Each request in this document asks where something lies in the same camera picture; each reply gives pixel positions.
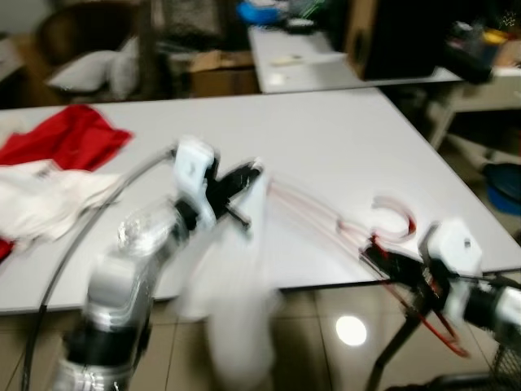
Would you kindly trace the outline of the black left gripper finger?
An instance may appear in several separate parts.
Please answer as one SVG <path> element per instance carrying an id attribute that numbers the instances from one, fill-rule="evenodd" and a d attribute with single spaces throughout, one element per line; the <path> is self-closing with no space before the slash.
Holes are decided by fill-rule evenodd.
<path id="1" fill-rule="evenodd" d="M 225 205 L 224 211 L 225 216 L 237 224 L 239 231 L 246 237 L 249 237 L 251 234 L 251 218 L 245 212 L 242 212 L 241 209 L 238 209 L 237 206 Z"/>
<path id="2" fill-rule="evenodd" d="M 256 161 L 242 164 L 231 169 L 221 178 L 222 195 L 238 195 L 249 189 L 250 186 L 264 173 L 264 168 Z"/>

